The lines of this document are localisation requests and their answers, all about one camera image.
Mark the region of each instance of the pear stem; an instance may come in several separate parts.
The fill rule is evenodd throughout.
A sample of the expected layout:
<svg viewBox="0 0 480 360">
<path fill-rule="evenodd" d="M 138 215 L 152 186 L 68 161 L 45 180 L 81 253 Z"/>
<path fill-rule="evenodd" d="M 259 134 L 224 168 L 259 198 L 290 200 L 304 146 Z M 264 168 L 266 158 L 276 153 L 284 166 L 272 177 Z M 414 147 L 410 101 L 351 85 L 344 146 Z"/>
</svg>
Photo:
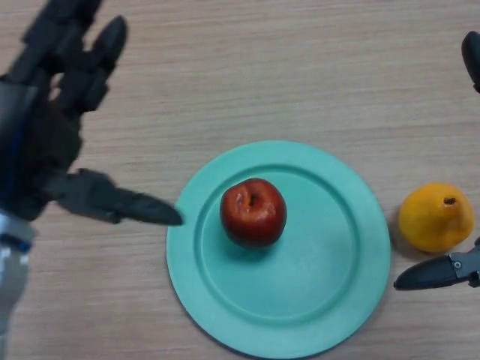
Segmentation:
<svg viewBox="0 0 480 360">
<path fill-rule="evenodd" d="M 443 199 L 443 203 L 445 205 L 454 205 L 456 202 L 457 199 L 455 199 L 454 197 L 446 197 L 445 199 Z"/>
</svg>

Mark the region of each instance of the red apple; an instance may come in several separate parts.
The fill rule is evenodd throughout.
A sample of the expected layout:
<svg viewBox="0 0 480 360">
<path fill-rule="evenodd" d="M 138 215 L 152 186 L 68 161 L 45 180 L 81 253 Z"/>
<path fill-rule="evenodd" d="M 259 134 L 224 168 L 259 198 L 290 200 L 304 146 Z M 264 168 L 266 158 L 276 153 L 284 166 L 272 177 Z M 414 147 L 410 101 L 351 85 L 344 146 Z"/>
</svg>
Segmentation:
<svg viewBox="0 0 480 360">
<path fill-rule="evenodd" d="M 246 248 L 266 248 L 284 231 L 287 206 L 275 186 L 262 178 L 249 178 L 223 194 L 220 217 L 234 242 Z"/>
</svg>

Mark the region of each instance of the table surface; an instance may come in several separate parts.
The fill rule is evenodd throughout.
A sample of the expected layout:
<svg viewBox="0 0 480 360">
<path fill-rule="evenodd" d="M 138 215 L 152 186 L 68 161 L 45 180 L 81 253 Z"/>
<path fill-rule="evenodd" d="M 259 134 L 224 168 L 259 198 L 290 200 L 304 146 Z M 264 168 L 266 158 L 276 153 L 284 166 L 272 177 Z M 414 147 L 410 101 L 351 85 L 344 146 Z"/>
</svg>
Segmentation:
<svg viewBox="0 0 480 360">
<path fill-rule="evenodd" d="M 42 1 L 0 1 L 6 68 Z M 480 211 L 479 96 L 461 41 L 474 0 L 110 0 L 127 49 L 101 109 L 85 117 L 76 167 L 175 201 L 207 161 L 244 143 L 288 139 L 346 161 L 385 215 L 429 181 L 461 187 Z M 170 286 L 165 229 L 70 216 L 35 224 L 31 278 L 10 359 L 242 359 L 205 336 Z M 391 281 L 423 259 L 395 231 Z M 479 235 L 460 245 L 469 249 Z M 367 324 L 321 359 L 476 359 L 480 292 L 391 286 Z"/>
</svg>

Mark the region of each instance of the apple stem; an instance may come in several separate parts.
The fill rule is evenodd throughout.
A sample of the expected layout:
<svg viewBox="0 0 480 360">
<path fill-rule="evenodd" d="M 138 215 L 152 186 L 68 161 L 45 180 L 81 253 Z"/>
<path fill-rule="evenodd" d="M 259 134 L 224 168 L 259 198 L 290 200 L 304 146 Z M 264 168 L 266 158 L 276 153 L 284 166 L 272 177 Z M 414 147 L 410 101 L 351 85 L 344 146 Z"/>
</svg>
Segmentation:
<svg viewBox="0 0 480 360">
<path fill-rule="evenodd" d="M 248 202 L 248 206 L 253 206 L 256 201 L 257 201 L 257 195 L 252 193 L 252 195 L 250 196 L 250 201 Z"/>
</svg>

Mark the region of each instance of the plate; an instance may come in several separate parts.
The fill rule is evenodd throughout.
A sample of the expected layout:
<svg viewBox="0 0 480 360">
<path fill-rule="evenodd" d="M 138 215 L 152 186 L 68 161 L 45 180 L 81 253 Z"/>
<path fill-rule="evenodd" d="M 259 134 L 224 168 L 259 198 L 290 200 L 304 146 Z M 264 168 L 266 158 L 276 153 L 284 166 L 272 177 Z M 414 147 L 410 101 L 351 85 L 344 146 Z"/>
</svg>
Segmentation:
<svg viewBox="0 0 480 360">
<path fill-rule="evenodd" d="M 287 207 L 285 230 L 267 251 L 231 242 L 220 220 L 226 189 L 271 182 Z M 390 271 L 380 205 L 345 163 L 309 145 L 255 142 L 205 165 L 177 202 L 185 225 L 169 228 L 172 285 L 193 320 L 250 356 L 292 359 L 334 347 L 378 305 Z"/>
</svg>

